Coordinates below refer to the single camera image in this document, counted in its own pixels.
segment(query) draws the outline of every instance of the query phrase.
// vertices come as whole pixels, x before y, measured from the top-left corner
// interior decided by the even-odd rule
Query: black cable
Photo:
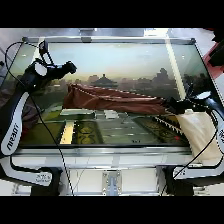
[[[184,169],[186,169],[191,163],[193,163],[207,148],[208,148],[208,146],[211,144],[211,142],[213,141],[213,139],[215,138],[215,136],[216,136],[216,134],[217,134],[217,132],[218,132],[218,123],[217,123],[217,119],[216,119],[216,117],[214,116],[214,118],[215,118],[215,120],[216,120],[216,131],[215,131],[215,133],[214,133],[214,135],[212,136],[212,138],[210,139],[210,141],[208,142],[208,144],[204,147],[204,149],[202,149],[201,150],[201,152],[199,152],[198,154],[197,154],[197,156],[195,156],[189,163],[187,163],[187,165],[185,165],[179,172],[177,172],[175,175],[174,175],[174,177],[173,177],[173,179],[175,179],[175,177],[177,177]],[[162,192],[161,192],[161,194],[160,194],[160,196],[163,196],[163,192],[164,192],[164,190],[165,190],[165,188],[167,187],[167,184],[165,184],[165,186],[164,186],[164,188],[163,188],[163,190],[162,190]]]
[[[8,73],[9,73],[14,79],[16,79],[16,80],[23,86],[23,88],[28,92],[26,86],[25,86],[25,85],[24,85],[24,84],[23,84],[17,77],[15,77],[15,76],[10,72],[9,67],[8,67],[8,63],[7,63],[7,53],[8,53],[8,51],[9,51],[9,49],[10,49],[13,45],[18,44],[18,43],[20,43],[20,44],[25,43],[25,44],[28,44],[28,45],[30,45],[30,46],[36,47],[36,48],[38,48],[38,46],[35,46],[35,45],[33,45],[33,44],[29,44],[29,43],[26,43],[26,42],[15,42],[15,43],[11,44],[11,45],[6,49],[6,52],[5,52],[5,65],[6,65],[6,68],[7,68]],[[40,118],[42,124],[43,124],[44,127],[47,129],[47,131],[49,132],[51,138],[53,139],[55,145],[57,146],[57,148],[58,148],[58,150],[59,150],[59,152],[60,152],[60,154],[61,154],[62,161],[63,161],[63,165],[64,165],[64,168],[65,168],[65,172],[66,172],[66,175],[67,175],[67,178],[68,178],[68,182],[69,182],[69,185],[70,185],[70,188],[71,188],[71,192],[72,192],[72,195],[74,196],[74,192],[73,192],[72,184],[71,184],[71,181],[70,181],[70,178],[69,178],[69,175],[68,175],[68,171],[67,171],[67,168],[66,168],[66,165],[65,165],[65,160],[64,160],[63,153],[62,153],[62,151],[61,151],[61,149],[60,149],[58,143],[56,142],[54,136],[52,135],[51,131],[49,130],[49,128],[47,127],[47,125],[46,125],[45,122],[43,121],[43,119],[42,119],[42,117],[41,117],[41,114],[40,114],[40,111],[39,111],[39,109],[38,109],[38,107],[37,107],[37,105],[36,105],[36,103],[35,103],[35,101],[34,101],[34,99],[33,99],[33,97],[31,96],[30,93],[29,93],[29,97],[30,97],[30,99],[32,100],[32,102],[33,102],[33,104],[34,104],[34,106],[35,106],[35,108],[36,108],[36,110],[37,110],[37,114],[38,114],[38,116],[39,116],[39,118]]]

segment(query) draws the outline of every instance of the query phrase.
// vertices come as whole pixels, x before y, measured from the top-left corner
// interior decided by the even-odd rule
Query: sky
[[[193,45],[173,45],[181,74],[206,73]],[[21,73],[31,63],[35,48],[23,46],[17,54],[13,73]],[[149,78],[165,68],[173,79],[173,70],[165,44],[139,43],[49,43],[49,52],[55,64],[72,61],[77,71],[65,79],[88,80],[91,75],[109,79]]]

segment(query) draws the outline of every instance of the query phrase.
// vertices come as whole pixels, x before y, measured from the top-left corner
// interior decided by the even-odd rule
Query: floor
[[[81,31],[78,28],[0,28],[0,61],[4,61],[3,52],[7,47],[16,41],[21,41],[24,36],[138,36],[142,37],[146,30],[153,30],[156,28],[96,28],[94,31]],[[214,45],[212,38],[213,32],[204,30],[202,28],[168,28],[167,34],[171,38],[195,38],[201,54],[204,55]],[[18,46],[14,46],[10,52],[9,57],[14,58]],[[5,67],[0,68],[0,76],[6,74]],[[224,75],[216,79],[217,86],[222,95],[224,95]],[[224,185],[214,185],[208,188],[210,195],[224,195]]]

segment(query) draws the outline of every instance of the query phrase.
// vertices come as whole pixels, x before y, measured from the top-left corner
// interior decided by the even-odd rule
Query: glass tabletop
[[[210,90],[219,100],[213,81],[198,49],[191,41],[123,41],[103,42],[48,41],[49,52],[55,64],[72,61],[77,71],[61,80],[53,80],[34,94],[42,117],[59,144],[63,144],[66,125],[70,130],[70,146],[188,146],[175,116],[135,114],[116,111],[116,118],[108,119],[106,110],[63,110],[67,85],[81,84],[103,87],[152,97],[183,98],[188,84],[194,84],[195,93]],[[11,72],[23,75],[27,66],[39,57],[37,50],[22,45]],[[16,83],[7,75],[1,90]],[[53,141],[38,122],[21,139],[21,146],[50,146]]]

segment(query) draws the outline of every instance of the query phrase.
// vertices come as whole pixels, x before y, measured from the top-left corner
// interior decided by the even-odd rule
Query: beige fabric
[[[186,110],[185,114],[176,115],[176,117],[190,143],[193,156],[196,156],[204,149],[216,131],[212,119],[206,112],[193,112],[192,110]],[[220,161],[221,157],[222,153],[216,138],[214,138],[197,161],[203,165],[215,165]]]

